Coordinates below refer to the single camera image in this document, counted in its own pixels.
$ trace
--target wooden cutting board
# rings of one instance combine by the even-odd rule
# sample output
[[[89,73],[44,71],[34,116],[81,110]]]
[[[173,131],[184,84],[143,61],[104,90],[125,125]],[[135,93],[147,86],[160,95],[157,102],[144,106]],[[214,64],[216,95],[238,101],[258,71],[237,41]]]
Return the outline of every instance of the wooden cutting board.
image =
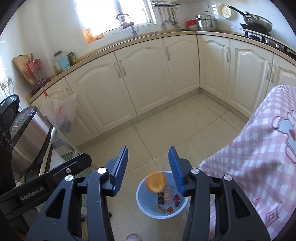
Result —
[[[14,57],[14,64],[20,71],[21,75],[31,84],[34,85],[37,83],[37,80],[34,75],[29,75],[26,67],[26,63],[30,60],[28,55],[20,55],[18,57]]]

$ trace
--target pink slipper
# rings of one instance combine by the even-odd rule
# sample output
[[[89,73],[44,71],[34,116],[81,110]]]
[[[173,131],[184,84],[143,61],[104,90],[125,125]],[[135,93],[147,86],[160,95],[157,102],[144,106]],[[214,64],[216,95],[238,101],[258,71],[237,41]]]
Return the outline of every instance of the pink slipper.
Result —
[[[142,241],[140,234],[130,234],[126,237],[126,241]]]

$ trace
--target blue gripper pad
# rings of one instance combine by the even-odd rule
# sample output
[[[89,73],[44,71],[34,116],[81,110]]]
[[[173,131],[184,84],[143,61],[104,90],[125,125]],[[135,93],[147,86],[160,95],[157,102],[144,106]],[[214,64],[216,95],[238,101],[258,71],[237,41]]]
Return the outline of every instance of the blue gripper pad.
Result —
[[[174,147],[168,150],[168,161],[178,192],[184,197],[192,196],[196,183],[189,177],[189,172],[192,169],[190,162],[187,159],[180,158]]]
[[[106,163],[105,168],[109,172],[109,177],[102,185],[106,196],[115,196],[120,190],[127,163],[128,149],[126,146],[121,148],[117,158],[112,158]]]

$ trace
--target hanging rack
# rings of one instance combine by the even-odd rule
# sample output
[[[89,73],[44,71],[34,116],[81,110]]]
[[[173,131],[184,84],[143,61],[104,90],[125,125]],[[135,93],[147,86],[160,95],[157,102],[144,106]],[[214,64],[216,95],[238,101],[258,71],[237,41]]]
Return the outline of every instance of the hanging rack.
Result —
[[[159,0],[151,0],[152,7],[180,7],[181,3],[178,1],[169,2],[169,1],[159,1]]]

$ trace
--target silver screw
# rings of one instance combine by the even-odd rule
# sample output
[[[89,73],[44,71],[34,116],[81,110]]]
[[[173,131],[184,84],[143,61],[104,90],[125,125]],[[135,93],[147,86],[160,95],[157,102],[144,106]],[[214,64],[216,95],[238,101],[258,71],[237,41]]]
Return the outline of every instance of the silver screw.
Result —
[[[232,176],[230,176],[230,175],[225,175],[225,176],[224,176],[224,179],[225,179],[226,181],[231,181],[231,180],[232,180]]]
[[[104,174],[106,171],[107,171],[107,169],[104,168],[104,167],[100,167],[100,168],[98,169],[98,173],[99,173],[99,174]]]
[[[191,169],[191,173],[193,173],[193,174],[199,174],[199,172],[200,172],[200,170],[197,169],[197,168],[192,168]]]
[[[74,178],[74,177],[73,177],[72,175],[68,175],[68,176],[65,177],[65,180],[66,180],[67,182],[69,182],[69,181],[72,181],[73,178]]]

